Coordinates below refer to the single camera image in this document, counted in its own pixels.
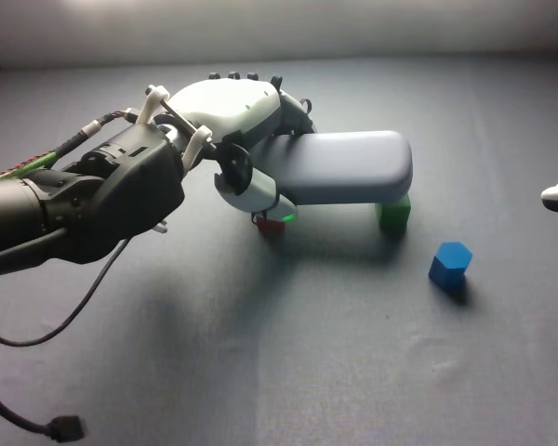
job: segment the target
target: cable connector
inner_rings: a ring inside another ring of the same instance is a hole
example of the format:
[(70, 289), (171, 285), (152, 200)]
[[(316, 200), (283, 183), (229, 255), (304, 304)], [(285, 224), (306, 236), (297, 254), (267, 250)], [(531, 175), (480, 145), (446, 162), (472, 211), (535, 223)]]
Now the cable connector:
[(86, 428), (83, 421), (76, 415), (57, 416), (47, 424), (49, 433), (46, 435), (58, 443), (68, 443), (83, 439)]

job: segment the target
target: gray cloth surface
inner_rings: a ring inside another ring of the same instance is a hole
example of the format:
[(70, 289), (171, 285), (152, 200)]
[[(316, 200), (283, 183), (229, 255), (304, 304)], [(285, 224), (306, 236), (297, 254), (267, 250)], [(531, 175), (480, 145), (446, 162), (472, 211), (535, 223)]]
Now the gray cloth surface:
[[(558, 182), (558, 61), (4, 72), (0, 170), (139, 106), (148, 84), (230, 69), (282, 74), (319, 131), (403, 133), (406, 236), (340, 205), (303, 208), (268, 242), (203, 164), (169, 233), (137, 237), (68, 330), (0, 346), (0, 398), (36, 421), (83, 415), (86, 446), (558, 445), (558, 215), (539, 201)], [(465, 305), (427, 277), (455, 240), (473, 251)], [(104, 261), (0, 277), (0, 334), (59, 325)], [(0, 445), (49, 442), (0, 418)]]

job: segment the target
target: gray rectangular object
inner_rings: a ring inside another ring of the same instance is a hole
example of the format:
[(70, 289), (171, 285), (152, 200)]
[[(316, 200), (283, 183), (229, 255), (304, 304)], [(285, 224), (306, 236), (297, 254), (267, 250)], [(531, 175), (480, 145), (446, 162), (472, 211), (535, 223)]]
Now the gray rectangular object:
[(392, 131), (280, 136), (250, 154), (296, 205), (390, 203), (411, 186), (411, 149)]

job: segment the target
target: green block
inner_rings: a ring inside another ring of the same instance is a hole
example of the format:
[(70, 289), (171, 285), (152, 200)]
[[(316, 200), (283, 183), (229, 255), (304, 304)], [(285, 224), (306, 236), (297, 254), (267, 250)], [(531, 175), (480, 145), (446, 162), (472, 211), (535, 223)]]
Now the green block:
[(380, 213), (380, 228), (385, 231), (402, 232), (407, 227), (407, 220), (411, 212), (409, 195), (405, 195), (395, 203), (376, 204), (377, 212)]

